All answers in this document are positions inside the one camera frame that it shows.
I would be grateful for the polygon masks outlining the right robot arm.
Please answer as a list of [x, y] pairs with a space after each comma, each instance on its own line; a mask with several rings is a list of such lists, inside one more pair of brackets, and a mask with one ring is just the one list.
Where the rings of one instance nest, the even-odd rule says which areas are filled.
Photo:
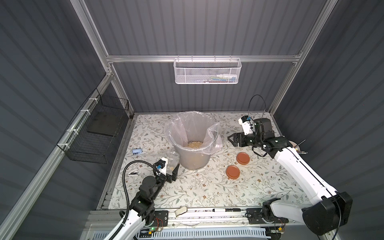
[[259, 148], [284, 167], [307, 195], [309, 204], [291, 204], [281, 198], [263, 202], [260, 216], [264, 222], [274, 224], [283, 219], [304, 223], [317, 236], [331, 231], [339, 232], [348, 222], [353, 199], [346, 192], [338, 192], [323, 180], [300, 156], [283, 136], [275, 136], [267, 118], [253, 120], [250, 116], [239, 119], [243, 132], [228, 136], [234, 147]]

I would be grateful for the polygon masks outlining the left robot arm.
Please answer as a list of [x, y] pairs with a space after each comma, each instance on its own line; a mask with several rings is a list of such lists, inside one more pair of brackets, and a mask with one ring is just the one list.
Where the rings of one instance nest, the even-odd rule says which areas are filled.
[[[151, 176], [143, 179], [139, 191], [132, 201], [129, 200], [126, 186], [126, 173], [128, 168], [136, 163], [149, 166], [153, 170]], [[127, 209], [119, 223], [105, 237], [106, 240], [132, 240], [145, 226], [152, 224], [155, 218], [155, 203], [157, 195], [166, 182], [172, 183], [178, 177], [180, 164], [177, 163], [170, 174], [167, 173], [168, 160], [162, 158], [154, 164], [135, 160], [128, 163], [123, 170], [123, 188], [127, 201]]]

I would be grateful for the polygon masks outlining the oatmeal jar orange lid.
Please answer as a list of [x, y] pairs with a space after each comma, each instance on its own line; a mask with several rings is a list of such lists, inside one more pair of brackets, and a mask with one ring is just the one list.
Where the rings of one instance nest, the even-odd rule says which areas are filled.
[[165, 158], [168, 159], [167, 173], [171, 175], [179, 164], [180, 155], [175, 151], [167, 151], [165, 152]]

